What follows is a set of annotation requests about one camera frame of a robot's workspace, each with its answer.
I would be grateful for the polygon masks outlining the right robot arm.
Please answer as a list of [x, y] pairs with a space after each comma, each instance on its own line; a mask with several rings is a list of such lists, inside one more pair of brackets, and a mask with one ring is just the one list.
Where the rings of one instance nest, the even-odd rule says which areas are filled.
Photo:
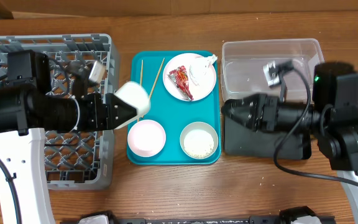
[[[305, 105], [291, 105], [281, 96], [256, 94], [227, 101], [222, 113], [252, 131], [285, 131], [272, 156], [277, 168], [342, 183], [358, 223], [358, 73], [351, 64], [324, 62], [315, 66], [313, 88], [306, 90]], [[278, 163], [280, 150], [295, 131], [315, 136], [336, 176], [291, 170]]]

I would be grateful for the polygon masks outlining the white napkin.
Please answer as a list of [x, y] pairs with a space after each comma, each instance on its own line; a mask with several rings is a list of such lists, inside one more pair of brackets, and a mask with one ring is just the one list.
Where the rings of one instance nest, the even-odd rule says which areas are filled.
[[197, 57], [190, 63], [190, 78], [196, 86], [200, 85], [209, 66], [217, 61], [217, 59], [218, 57], [215, 54], [212, 54], [212, 56], [208, 57]]

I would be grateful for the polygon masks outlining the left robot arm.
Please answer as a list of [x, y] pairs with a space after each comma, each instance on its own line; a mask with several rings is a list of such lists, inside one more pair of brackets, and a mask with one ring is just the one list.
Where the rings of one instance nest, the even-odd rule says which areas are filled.
[[53, 95], [52, 58], [33, 50], [10, 52], [0, 87], [0, 205], [4, 223], [53, 223], [44, 165], [45, 133], [93, 132], [127, 126], [150, 110], [136, 82], [115, 93], [89, 93], [105, 66], [93, 60], [62, 65], [64, 94]]

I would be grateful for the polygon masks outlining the white paper cup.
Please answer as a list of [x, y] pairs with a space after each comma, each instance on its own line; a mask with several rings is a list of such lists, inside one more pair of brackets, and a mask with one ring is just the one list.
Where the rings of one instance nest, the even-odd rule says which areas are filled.
[[137, 82], [126, 82], [114, 94], [137, 110], [137, 115], [134, 118], [130, 119], [130, 122], [125, 122], [125, 126], [144, 116], [150, 110], [151, 103], [149, 101], [149, 95], [147, 94], [145, 89]]

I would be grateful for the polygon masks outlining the red snack wrapper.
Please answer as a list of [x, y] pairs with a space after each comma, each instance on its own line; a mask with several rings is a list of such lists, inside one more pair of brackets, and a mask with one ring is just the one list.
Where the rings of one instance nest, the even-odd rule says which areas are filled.
[[188, 101], [193, 101], [193, 95], [190, 92], [187, 71], [184, 66], [177, 67], [176, 69], [170, 71], [168, 73], [168, 77]]

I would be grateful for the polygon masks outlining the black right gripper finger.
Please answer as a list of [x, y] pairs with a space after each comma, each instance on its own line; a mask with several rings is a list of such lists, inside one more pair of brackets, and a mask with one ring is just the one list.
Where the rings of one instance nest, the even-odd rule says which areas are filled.
[[221, 108], [225, 116], [253, 117], [257, 111], [259, 95], [250, 95], [242, 99], [227, 100]]
[[259, 129], [258, 118], [254, 114], [229, 114], [227, 117], [247, 129]]

